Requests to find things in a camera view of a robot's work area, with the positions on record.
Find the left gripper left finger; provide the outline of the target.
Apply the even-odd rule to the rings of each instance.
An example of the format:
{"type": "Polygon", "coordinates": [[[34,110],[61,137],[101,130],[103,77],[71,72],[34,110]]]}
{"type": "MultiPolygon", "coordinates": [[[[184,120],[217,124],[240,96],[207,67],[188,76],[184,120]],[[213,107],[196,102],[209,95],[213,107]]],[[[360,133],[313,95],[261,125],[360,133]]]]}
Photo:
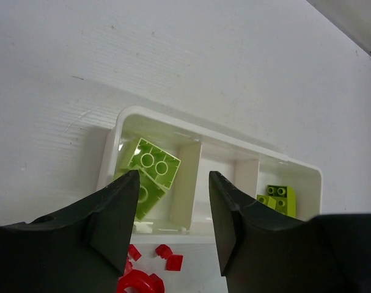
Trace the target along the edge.
{"type": "Polygon", "coordinates": [[[115,292],[138,196],[132,170],[31,223],[0,226],[0,292],[115,292]]]}

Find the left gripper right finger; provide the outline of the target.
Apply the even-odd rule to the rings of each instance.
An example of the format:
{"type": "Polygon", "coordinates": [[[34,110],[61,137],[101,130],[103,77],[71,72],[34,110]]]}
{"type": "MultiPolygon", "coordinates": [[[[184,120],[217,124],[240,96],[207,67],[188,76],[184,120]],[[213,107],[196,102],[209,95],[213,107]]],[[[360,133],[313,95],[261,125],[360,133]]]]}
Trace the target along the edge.
{"type": "Polygon", "coordinates": [[[297,220],[216,171],[209,195],[229,292],[371,292],[371,214],[297,220]]]}

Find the green lego brick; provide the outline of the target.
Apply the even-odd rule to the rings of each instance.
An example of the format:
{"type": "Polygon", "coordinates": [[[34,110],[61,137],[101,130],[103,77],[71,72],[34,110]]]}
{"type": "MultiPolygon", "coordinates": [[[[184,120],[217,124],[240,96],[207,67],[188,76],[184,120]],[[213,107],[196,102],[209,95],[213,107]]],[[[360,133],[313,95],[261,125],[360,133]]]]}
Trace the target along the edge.
{"type": "Polygon", "coordinates": [[[296,192],[290,186],[275,184],[257,187],[256,199],[280,214],[296,218],[296,192]]]}
{"type": "Polygon", "coordinates": [[[149,211],[157,204],[158,201],[166,194],[167,189],[164,189],[146,174],[141,168],[129,168],[126,166],[126,155],[131,146],[131,143],[124,149],[124,153],[120,157],[120,161],[116,166],[114,172],[114,179],[119,178],[121,175],[126,174],[126,172],[135,170],[139,174],[139,195],[138,203],[136,208],[135,220],[138,222],[142,221],[143,218],[149,213],[149,211]]]}
{"type": "Polygon", "coordinates": [[[133,140],[125,156],[126,166],[139,167],[164,189],[171,189],[181,160],[140,137],[133,140]]]}

